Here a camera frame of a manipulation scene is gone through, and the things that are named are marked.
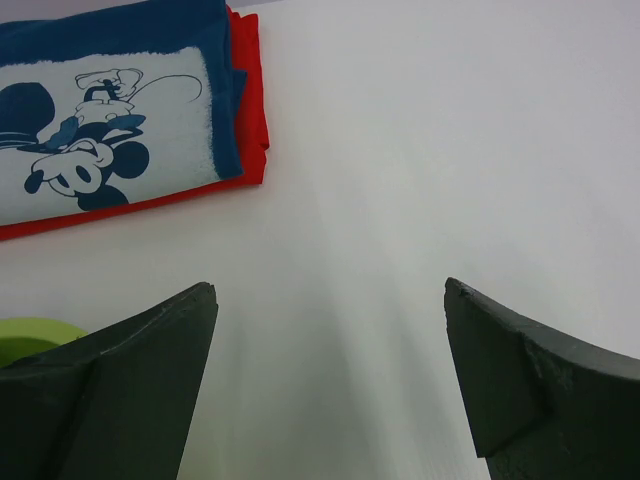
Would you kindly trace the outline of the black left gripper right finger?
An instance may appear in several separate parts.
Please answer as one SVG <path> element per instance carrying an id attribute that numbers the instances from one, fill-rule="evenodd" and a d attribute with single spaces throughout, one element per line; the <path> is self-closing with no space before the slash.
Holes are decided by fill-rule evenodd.
<path id="1" fill-rule="evenodd" d="M 638 478 L 638 360 L 454 278 L 444 308 L 474 447 L 491 478 Z"/>

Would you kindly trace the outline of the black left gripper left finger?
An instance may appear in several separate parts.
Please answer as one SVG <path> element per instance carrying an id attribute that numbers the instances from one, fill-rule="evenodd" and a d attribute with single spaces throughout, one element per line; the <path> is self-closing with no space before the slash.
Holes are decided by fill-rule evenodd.
<path id="1" fill-rule="evenodd" d="M 176 478 L 217 314 L 201 282 L 63 345 L 3 351 L 2 478 Z"/>

